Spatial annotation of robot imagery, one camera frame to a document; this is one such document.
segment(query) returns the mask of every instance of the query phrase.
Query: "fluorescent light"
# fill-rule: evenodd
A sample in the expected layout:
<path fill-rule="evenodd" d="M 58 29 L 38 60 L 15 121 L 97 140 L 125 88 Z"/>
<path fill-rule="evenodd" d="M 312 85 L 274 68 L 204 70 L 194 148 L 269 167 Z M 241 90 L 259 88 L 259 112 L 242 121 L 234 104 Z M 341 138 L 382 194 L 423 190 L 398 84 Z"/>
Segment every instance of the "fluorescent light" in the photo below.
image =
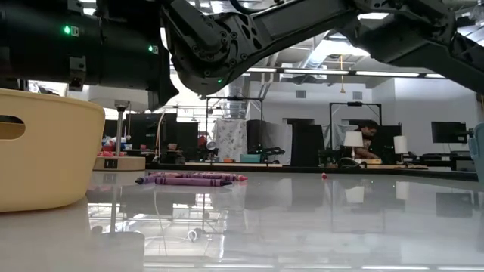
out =
<path fill-rule="evenodd" d="M 219 14 L 224 11 L 224 7 L 222 6 L 222 3 L 220 1 L 212 1 L 212 12 L 214 14 Z"/>
<path fill-rule="evenodd" d="M 247 72 L 254 73 L 275 73 L 277 71 L 275 68 L 262 68 L 262 67 L 252 67 L 247 70 Z"/>
<path fill-rule="evenodd" d="M 348 71 L 342 70 L 310 70 L 310 69 L 284 69 L 285 73 L 300 73 L 310 75 L 348 75 Z"/>
<path fill-rule="evenodd" d="M 418 73 L 399 73 L 399 72 L 374 72 L 374 71 L 357 71 L 357 76 L 394 76 L 394 77 L 417 77 Z"/>
<path fill-rule="evenodd" d="M 389 14 L 387 13 L 380 13 L 380 12 L 373 12 L 369 14 L 360 14 L 358 15 L 358 19 L 372 19 L 372 20 L 382 20 L 383 18 L 387 17 Z"/>
<path fill-rule="evenodd" d="M 425 77 L 429 78 L 429 79 L 444 79 L 445 78 L 444 76 L 439 75 L 439 74 L 426 74 Z"/>
<path fill-rule="evenodd" d="M 193 2 L 193 1 L 189 1 L 189 3 L 190 3 L 190 5 L 192 5 L 192 6 L 195 6 L 195 5 L 196 5 L 196 3 L 195 3 L 195 2 Z M 210 8 L 210 7 L 211 7 L 211 6 L 210 6 L 210 3 L 206 3 L 206 2 L 204 2 L 204 3 L 200 3 L 200 6 L 201 6 L 202 8 Z"/>
<path fill-rule="evenodd" d="M 94 12 L 95 12 L 95 11 L 96 11 L 96 9 L 95 9 L 95 8 L 85 8 L 85 9 L 84 9 L 84 14 L 86 14 L 86 15 L 91 15 L 91 16 L 92 16 L 92 15 L 94 14 Z"/>

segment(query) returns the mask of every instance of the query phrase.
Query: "person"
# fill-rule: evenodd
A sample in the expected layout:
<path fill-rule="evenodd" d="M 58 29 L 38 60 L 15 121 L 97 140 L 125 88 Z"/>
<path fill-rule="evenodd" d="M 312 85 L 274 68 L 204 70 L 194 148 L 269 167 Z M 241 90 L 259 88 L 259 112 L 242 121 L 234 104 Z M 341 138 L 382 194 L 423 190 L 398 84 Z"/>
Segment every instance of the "person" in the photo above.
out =
<path fill-rule="evenodd" d="M 379 159 L 379 157 L 370 152 L 370 145 L 373 137 L 378 132 L 378 124 L 373 120 L 365 120 L 358 125 L 358 129 L 363 136 L 363 147 L 355 148 L 356 159 Z"/>

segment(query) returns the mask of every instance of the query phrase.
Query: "crayon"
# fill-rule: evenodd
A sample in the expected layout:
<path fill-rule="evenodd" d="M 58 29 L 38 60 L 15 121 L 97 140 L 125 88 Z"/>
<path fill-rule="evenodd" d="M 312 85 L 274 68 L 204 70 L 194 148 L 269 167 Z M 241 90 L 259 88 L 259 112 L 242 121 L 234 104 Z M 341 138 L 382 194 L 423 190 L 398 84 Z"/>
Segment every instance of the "crayon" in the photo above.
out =
<path fill-rule="evenodd" d="M 188 186 L 209 186 L 220 187 L 231 185 L 230 181 L 221 181 L 217 179 L 204 178 L 165 178 L 159 175 L 138 178 L 135 181 L 137 184 L 158 184 L 158 185 L 188 185 Z"/>
<path fill-rule="evenodd" d="M 249 178 L 242 175 L 225 174 L 225 173 L 173 173 L 173 172 L 153 172 L 150 176 L 161 176 L 164 178 L 208 178 L 208 179 L 218 179 L 222 181 L 246 181 Z"/>

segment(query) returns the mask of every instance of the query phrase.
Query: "robotic arm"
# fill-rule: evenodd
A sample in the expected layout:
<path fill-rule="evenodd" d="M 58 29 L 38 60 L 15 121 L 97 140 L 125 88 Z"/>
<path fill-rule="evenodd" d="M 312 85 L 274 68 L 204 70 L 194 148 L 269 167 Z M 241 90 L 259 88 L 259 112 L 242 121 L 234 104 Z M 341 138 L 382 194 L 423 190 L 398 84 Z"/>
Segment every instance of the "robotic arm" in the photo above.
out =
<path fill-rule="evenodd" d="M 390 13 L 375 29 L 361 13 Z M 169 50 L 183 83 L 212 94 L 263 57 L 329 29 L 345 35 L 381 63 L 423 67 L 480 94 L 484 48 L 457 32 L 438 0 L 293 0 L 256 14 L 203 16 L 184 0 L 163 4 Z"/>
<path fill-rule="evenodd" d="M 457 33 L 454 13 L 440 0 L 293 0 L 253 14 L 213 15 L 186 0 L 96 4 L 88 17 L 76 0 L 0 0 L 0 74 L 70 88 L 144 89 L 155 110 L 178 93 L 169 52 L 184 85 L 212 94 L 260 59 L 335 29 L 382 63 L 428 68 L 484 94 L 484 48 Z M 391 15 L 370 29 L 357 18 L 370 12 Z"/>

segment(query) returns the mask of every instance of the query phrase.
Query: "plastic bin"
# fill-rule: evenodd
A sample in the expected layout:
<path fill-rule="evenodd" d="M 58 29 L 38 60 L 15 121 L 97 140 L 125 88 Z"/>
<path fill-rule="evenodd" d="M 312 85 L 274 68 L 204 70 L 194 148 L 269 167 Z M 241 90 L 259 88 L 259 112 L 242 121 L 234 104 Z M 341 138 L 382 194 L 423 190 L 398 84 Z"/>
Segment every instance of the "plastic bin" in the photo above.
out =
<path fill-rule="evenodd" d="M 0 212 L 49 209 L 83 198 L 104 127 L 102 107 L 0 89 Z"/>
<path fill-rule="evenodd" d="M 240 162 L 260 163 L 260 154 L 241 154 Z"/>

